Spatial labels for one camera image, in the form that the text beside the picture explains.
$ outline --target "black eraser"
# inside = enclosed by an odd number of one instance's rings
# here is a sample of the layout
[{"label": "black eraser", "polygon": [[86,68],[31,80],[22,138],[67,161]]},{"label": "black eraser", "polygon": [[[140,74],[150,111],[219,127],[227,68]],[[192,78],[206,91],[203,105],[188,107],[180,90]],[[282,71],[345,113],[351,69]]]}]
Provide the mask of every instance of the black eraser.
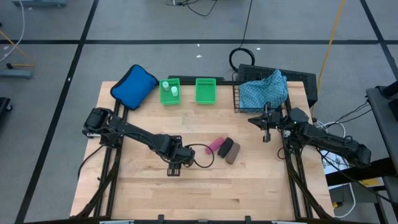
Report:
[{"label": "black eraser", "polygon": [[224,158],[228,154],[233,144],[234,141],[232,139],[226,138],[225,142],[221,145],[217,155],[219,155],[221,158]]}]

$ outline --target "blue pillow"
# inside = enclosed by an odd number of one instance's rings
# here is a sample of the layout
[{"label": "blue pillow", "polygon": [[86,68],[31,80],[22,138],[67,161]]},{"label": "blue pillow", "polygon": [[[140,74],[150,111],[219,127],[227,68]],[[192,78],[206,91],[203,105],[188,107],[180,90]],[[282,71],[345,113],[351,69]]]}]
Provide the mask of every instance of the blue pillow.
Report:
[{"label": "blue pillow", "polygon": [[159,81],[139,65],[133,65],[111,89],[113,98],[130,110],[137,109]]}]

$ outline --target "small bottle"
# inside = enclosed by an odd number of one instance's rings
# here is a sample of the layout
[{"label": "small bottle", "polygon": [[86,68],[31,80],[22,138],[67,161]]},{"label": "small bottle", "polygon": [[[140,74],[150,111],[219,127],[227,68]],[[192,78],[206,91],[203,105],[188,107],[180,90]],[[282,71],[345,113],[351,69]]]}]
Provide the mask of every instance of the small bottle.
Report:
[{"label": "small bottle", "polygon": [[169,90],[169,83],[168,82],[163,82],[163,89],[164,91],[168,91]]},{"label": "small bottle", "polygon": [[173,96],[178,96],[177,87],[175,87],[175,86],[172,87],[172,94],[173,94]]}]

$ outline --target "blue patterned towel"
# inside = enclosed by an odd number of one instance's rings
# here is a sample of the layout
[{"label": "blue patterned towel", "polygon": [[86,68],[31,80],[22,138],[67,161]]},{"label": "blue patterned towel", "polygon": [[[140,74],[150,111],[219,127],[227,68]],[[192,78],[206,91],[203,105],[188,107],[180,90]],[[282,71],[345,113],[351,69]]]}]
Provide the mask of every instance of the blue patterned towel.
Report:
[{"label": "blue patterned towel", "polygon": [[280,106],[287,99],[286,79],[277,69],[268,78],[243,83],[239,86],[239,107],[263,108],[267,102],[272,108]]}]

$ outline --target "blue cloth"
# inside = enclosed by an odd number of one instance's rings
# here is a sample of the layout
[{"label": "blue cloth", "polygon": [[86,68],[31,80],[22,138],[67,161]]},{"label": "blue cloth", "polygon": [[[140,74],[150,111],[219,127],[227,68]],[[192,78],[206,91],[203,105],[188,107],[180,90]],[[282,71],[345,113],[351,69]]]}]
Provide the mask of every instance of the blue cloth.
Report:
[{"label": "blue cloth", "polygon": [[113,98],[130,110],[137,109],[144,98],[159,84],[159,81],[139,65],[129,71],[111,89]]},{"label": "blue cloth", "polygon": [[243,83],[239,86],[239,107],[264,108],[265,103],[271,102],[271,107],[277,108],[287,99],[286,79],[277,69],[268,78]]}]

